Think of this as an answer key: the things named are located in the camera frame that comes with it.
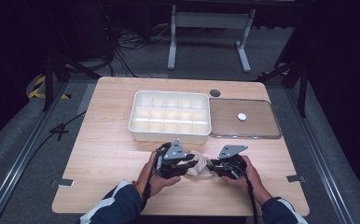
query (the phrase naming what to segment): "white storage box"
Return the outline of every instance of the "white storage box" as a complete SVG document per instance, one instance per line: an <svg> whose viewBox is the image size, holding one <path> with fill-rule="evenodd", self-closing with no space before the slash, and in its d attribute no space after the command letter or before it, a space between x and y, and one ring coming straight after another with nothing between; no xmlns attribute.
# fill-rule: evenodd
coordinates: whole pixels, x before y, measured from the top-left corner
<svg viewBox="0 0 360 224"><path fill-rule="evenodd" d="M138 91L129 129L136 141L203 144L212 130L209 97L202 93Z"/></svg>

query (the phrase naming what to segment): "sleeve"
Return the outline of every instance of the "sleeve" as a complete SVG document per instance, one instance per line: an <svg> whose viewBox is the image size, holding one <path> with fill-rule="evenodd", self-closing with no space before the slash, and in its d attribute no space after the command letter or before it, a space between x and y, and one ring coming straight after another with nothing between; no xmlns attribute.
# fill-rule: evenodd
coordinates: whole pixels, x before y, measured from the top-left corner
<svg viewBox="0 0 360 224"><path fill-rule="evenodd" d="M265 223L292 224L308 223L298 214L291 203L280 197L271 198L262 205L262 218Z"/></svg>
<svg viewBox="0 0 360 224"><path fill-rule="evenodd" d="M130 223L142 212L142 203L136 187L123 180L77 223Z"/></svg>

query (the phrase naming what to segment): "yellow and black tape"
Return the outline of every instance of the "yellow and black tape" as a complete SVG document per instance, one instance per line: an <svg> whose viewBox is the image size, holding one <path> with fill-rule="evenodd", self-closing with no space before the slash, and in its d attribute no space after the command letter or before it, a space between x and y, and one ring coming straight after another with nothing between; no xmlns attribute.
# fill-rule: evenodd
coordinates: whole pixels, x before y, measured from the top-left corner
<svg viewBox="0 0 360 224"><path fill-rule="evenodd" d="M39 93L38 90L40 89L43 82L46 80L46 76L41 75L41 77L36 81L35 86L33 87L31 93L29 93L29 98L46 98L45 93ZM72 94L64 94L61 96L63 100L70 100L72 98Z"/></svg>

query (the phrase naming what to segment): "container lid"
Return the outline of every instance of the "container lid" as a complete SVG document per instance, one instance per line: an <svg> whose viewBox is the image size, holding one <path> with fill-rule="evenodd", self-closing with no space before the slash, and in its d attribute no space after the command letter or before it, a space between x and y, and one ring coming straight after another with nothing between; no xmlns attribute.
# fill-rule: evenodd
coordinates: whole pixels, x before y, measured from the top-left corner
<svg viewBox="0 0 360 224"><path fill-rule="evenodd" d="M264 100L210 99L212 137L282 137L271 104Z"/></svg>

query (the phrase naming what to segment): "crumpled cloth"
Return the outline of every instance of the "crumpled cloth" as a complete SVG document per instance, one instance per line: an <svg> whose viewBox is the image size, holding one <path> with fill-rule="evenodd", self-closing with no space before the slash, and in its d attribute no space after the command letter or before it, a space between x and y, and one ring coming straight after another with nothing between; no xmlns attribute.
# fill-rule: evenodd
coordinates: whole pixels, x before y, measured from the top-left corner
<svg viewBox="0 0 360 224"><path fill-rule="evenodd" d="M195 155L192 160L198 161L198 163L194 167L188 168L187 175L193 175L202 179L218 177L215 172L211 172L206 167L206 164L212 164L209 158L204 157L199 151L191 150L190 153Z"/></svg>

